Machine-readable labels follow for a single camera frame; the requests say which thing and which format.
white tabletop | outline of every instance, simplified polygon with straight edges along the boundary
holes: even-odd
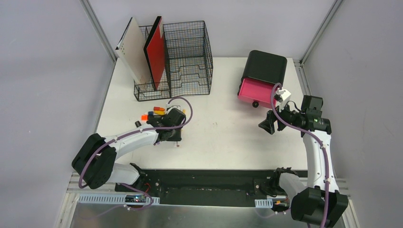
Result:
[[[136,163],[155,169],[241,169],[261,170],[277,167],[307,169],[307,156],[300,133],[286,128],[270,135],[258,124],[267,108],[253,108],[240,101],[237,92],[247,58],[213,58],[213,80],[209,95],[187,96],[193,106],[193,119],[183,128],[180,147],[174,142],[145,146],[121,157],[117,162]],[[284,88],[298,106],[302,90],[294,62],[288,58]],[[117,60],[100,117],[101,136],[119,134],[135,128],[135,122],[154,106],[165,107],[167,99],[138,102],[133,95],[133,79]],[[186,109],[184,101],[173,101]]]

white wall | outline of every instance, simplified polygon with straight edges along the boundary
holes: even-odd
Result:
[[[346,0],[306,62],[361,227],[401,227],[403,1]]]
[[[115,46],[130,17],[139,25],[206,21],[214,57],[254,49],[301,58],[334,0],[90,0]]]
[[[0,227],[53,227],[112,61],[78,0],[0,3]]]

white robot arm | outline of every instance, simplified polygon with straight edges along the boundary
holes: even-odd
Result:
[[[341,217],[348,206],[347,196],[339,193],[339,187],[333,174],[332,160],[330,156],[331,126],[328,119],[322,118],[323,99],[305,95],[301,110],[291,111],[288,105],[291,93],[286,89],[276,91],[274,98],[279,102],[275,108],[278,116],[288,126],[294,126],[315,135],[326,148],[327,161],[321,145],[308,133],[301,133],[302,140],[307,151],[308,180],[307,186],[299,180],[296,172],[290,168],[278,168],[275,175],[270,179],[265,192],[271,196],[287,195],[291,202],[291,216],[294,220],[310,224],[321,224],[324,217],[324,198],[326,182],[329,182],[328,212],[325,227],[332,227]],[[274,122],[278,118],[273,110],[267,112],[266,120],[259,124],[270,134],[275,132]],[[287,125],[278,122],[278,131],[282,131]],[[326,162],[328,163],[328,178],[325,177]]]
[[[144,172],[135,164],[119,164],[115,161],[137,148],[153,145],[161,141],[180,141],[181,125],[186,115],[177,108],[171,108],[167,115],[153,118],[147,124],[119,135],[101,137],[95,133],[86,140],[72,162],[78,173],[84,173],[84,181],[91,189],[106,182],[134,184]],[[84,170],[90,157],[97,153],[90,165]]]

wire mesh organizer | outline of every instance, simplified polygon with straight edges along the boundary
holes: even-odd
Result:
[[[152,26],[141,26],[145,39]],[[153,82],[136,85],[138,101],[183,95],[208,95],[211,90],[213,60],[204,21],[164,24],[165,70],[154,90]]]

red board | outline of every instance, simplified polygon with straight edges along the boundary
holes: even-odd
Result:
[[[154,89],[158,88],[165,69],[165,49],[162,17],[158,16],[144,46],[144,53],[150,68]]]

